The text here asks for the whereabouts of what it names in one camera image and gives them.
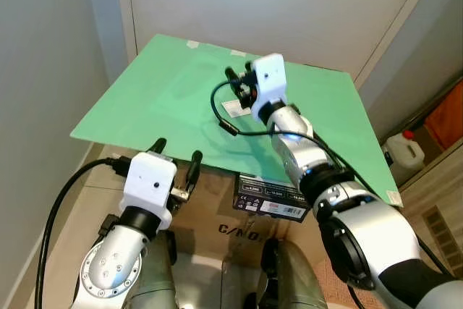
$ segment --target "green board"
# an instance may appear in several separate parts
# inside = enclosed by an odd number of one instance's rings
[[[212,89],[225,80],[224,69],[244,70],[258,56],[228,48],[157,35],[126,68],[71,136],[144,151],[159,137],[163,153],[190,160],[203,152],[203,163],[267,179],[288,182],[269,137],[233,137],[218,126],[211,111]],[[372,185],[386,201],[396,191],[383,154],[350,76],[345,72],[286,63],[288,102],[295,103],[314,130]],[[236,97],[229,88],[216,96]],[[249,116],[231,120],[242,130],[264,130]]]

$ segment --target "white plastic jug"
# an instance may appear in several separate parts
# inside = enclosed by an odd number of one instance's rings
[[[425,166],[423,163],[425,154],[420,145],[412,139],[413,132],[405,130],[389,137],[382,146],[397,186],[402,185]]]

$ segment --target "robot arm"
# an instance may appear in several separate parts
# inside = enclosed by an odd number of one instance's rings
[[[286,104],[281,55],[257,59],[240,75],[227,68],[226,76],[242,107],[250,107],[253,118],[269,130],[286,173],[313,209],[333,270],[343,282],[373,290],[388,308],[461,305],[463,282],[423,263],[407,220],[355,181],[352,170],[340,167],[327,147],[310,139],[312,125]],[[230,131],[227,124],[221,126]]]
[[[127,158],[128,172],[119,172],[127,176],[119,204],[123,213],[106,238],[85,256],[71,309],[123,308],[140,274],[143,250],[160,229],[169,228],[171,212],[188,200],[199,177],[202,154],[193,154],[181,190],[174,187],[176,164],[159,154],[164,146],[165,140],[158,140],[151,148],[154,151]]]

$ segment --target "air vent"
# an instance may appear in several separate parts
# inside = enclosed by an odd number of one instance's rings
[[[437,206],[426,211],[422,217],[433,236],[441,255],[446,259],[451,272],[463,278],[463,254]]]

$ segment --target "small box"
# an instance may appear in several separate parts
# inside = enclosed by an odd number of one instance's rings
[[[304,195],[291,184],[238,173],[233,208],[302,222],[309,211]]]

